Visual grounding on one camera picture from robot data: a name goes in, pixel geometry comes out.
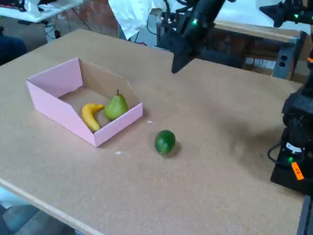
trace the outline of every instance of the green lime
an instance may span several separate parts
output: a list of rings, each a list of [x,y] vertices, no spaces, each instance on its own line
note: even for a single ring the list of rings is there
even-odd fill
[[[157,134],[155,148],[160,154],[168,154],[175,147],[176,138],[173,132],[164,130]]]

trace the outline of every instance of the table leg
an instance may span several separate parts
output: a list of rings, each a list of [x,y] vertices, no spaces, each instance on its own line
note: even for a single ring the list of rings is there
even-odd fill
[[[295,39],[294,42],[281,45],[273,71],[273,77],[286,79],[290,71],[293,74],[305,39],[306,33],[301,32],[300,37]]]
[[[45,26],[45,36],[47,37],[48,43],[55,40],[54,26],[52,20],[47,20],[47,24]]]
[[[300,214],[297,235],[310,235],[313,233],[313,216],[312,213],[313,199],[305,196]]]

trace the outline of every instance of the banana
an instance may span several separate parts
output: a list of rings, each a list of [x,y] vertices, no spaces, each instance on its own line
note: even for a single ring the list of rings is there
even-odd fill
[[[104,109],[104,105],[102,104],[86,104],[83,107],[82,120],[92,132],[100,130],[100,125],[94,119],[93,114],[101,109]]]

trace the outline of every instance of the pear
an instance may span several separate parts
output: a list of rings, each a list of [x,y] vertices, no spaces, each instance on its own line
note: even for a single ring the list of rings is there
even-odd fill
[[[128,105],[123,95],[118,93],[112,98],[112,100],[106,105],[104,113],[106,117],[113,121],[119,116],[122,116],[128,111]]]

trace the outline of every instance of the orange label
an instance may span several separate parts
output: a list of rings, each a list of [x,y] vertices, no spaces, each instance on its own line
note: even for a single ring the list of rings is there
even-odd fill
[[[299,166],[298,166],[298,163],[293,162],[293,163],[291,164],[291,166],[292,166],[292,168],[293,168],[294,174],[296,175],[297,179],[298,179],[298,180],[303,180],[304,177],[303,177],[303,174],[302,174],[302,172],[301,172],[301,170],[300,170],[300,168],[299,168]]]

